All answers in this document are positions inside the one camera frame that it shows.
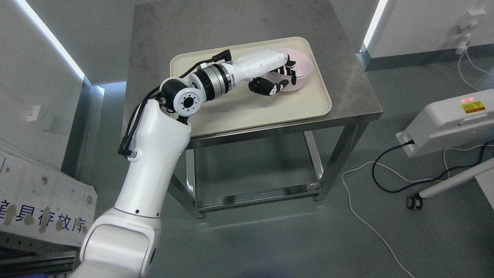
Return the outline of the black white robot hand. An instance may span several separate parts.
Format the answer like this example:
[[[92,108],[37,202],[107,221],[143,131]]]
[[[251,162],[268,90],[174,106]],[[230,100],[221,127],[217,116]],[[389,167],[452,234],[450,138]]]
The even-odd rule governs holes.
[[[296,85],[297,70],[296,61],[291,60],[288,53],[262,47],[235,59],[228,67],[227,72],[231,79],[229,89],[233,90],[242,81],[247,81],[251,92],[273,96],[288,85]],[[270,72],[279,72],[289,76],[289,79],[273,83],[263,78]]]

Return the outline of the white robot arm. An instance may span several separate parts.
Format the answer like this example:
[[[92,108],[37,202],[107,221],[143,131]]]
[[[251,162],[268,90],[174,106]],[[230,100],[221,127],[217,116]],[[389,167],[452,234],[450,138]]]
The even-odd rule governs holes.
[[[146,276],[161,236],[168,185],[190,141],[188,118],[205,102],[252,81],[254,68],[225,50],[165,79],[144,97],[118,149],[130,162],[125,182],[114,206],[89,229],[72,278]]]

